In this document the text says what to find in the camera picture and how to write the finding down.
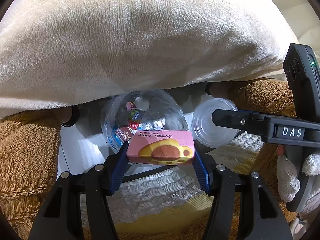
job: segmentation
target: camera lens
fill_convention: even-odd
[[[294,73],[294,69],[293,69],[292,64],[290,64],[290,66],[289,66],[289,72],[290,72],[290,76],[292,77],[292,80],[295,80],[296,74]]]
[[[300,65],[299,65],[299,62],[296,58],[293,59],[293,65],[294,65],[294,69],[299,74],[300,73]]]

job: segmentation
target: human hand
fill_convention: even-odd
[[[282,200],[291,201],[300,189],[297,167],[284,155],[284,146],[277,148],[277,178],[278,191]],[[302,214],[308,214],[319,205],[320,202],[320,152],[309,155],[302,166],[302,172],[307,176],[317,175],[310,195]]]

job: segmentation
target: yellow sponge cake graphic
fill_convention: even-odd
[[[164,139],[146,145],[138,156],[148,159],[151,164],[178,165],[189,161],[194,153],[191,148],[179,145],[175,139]]]

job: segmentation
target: beige fleece blanket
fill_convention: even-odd
[[[278,75],[291,42],[271,0],[15,0],[0,23],[0,118]]]

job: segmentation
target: clear plastic bag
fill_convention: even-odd
[[[150,102],[149,109],[141,111],[138,130],[153,130],[155,124],[164,121],[164,130],[188,130],[181,107],[170,94],[164,90],[147,90],[122,94],[108,101],[101,111],[102,132],[115,153],[118,153],[123,142],[116,136],[115,131],[128,125],[130,111],[127,102],[134,102],[142,97]]]

